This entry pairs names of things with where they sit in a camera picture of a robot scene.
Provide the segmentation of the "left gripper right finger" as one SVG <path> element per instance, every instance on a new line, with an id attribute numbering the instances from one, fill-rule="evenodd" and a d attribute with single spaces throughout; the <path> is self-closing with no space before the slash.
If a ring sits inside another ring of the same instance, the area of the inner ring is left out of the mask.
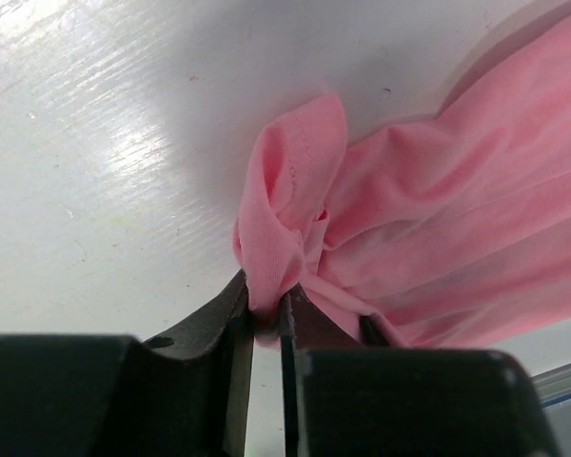
<path id="1" fill-rule="evenodd" d="M 355 340 L 300 287 L 280 303 L 289 456 L 558 456 L 520 363 L 495 350 Z"/>

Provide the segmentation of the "pink t shirt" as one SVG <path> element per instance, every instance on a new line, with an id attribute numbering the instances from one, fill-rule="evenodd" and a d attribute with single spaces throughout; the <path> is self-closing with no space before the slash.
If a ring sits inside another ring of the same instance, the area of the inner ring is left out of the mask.
<path id="1" fill-rule="evenodd" d="M 439 116 L 349 144 L 322 95 L 267 125 L 234 230 L 249 307 L 301 286 L 354 338 L 496 343 L 571 318 L 571 14 Z"/>

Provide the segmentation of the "aluminium front rail frame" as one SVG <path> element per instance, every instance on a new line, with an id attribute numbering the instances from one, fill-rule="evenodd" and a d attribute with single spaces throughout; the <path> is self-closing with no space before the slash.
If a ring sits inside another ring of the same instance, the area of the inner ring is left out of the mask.
<path id="1" fill-rule="evenodd" d="M 531 378 L 543 407 L 571 400 L 571 363 Z"/>

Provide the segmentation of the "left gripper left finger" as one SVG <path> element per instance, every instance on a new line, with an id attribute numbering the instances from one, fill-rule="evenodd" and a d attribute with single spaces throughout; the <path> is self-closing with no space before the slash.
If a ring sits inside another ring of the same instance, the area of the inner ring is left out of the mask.
<path id="1" fill-rule="evenodd" d="M 0 334 L 0 456 L 241 456 L 245 276 L 146 341 Z"/>

